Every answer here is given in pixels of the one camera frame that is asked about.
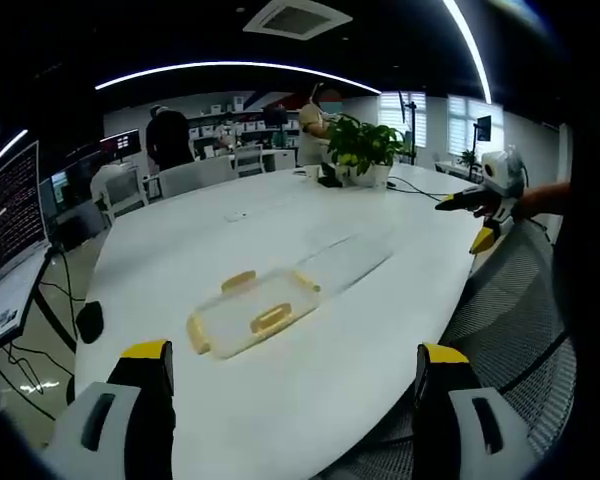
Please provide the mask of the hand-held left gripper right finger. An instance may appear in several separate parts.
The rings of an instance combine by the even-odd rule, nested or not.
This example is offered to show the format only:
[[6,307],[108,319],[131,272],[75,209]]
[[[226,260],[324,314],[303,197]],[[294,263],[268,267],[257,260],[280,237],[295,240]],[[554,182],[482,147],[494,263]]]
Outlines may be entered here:
[[507,400],[481,385],[464,354],[418,346],[414,479],[523,479],[538,463],[528,433]]

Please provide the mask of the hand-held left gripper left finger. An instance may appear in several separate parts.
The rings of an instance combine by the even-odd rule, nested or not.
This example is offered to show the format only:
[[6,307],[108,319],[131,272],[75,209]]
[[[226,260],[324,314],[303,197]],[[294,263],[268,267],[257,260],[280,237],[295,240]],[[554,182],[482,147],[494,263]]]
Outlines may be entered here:
[[172,343],[133,345],[108,379],[76,395],[42,453],[58,479],[171,479]]

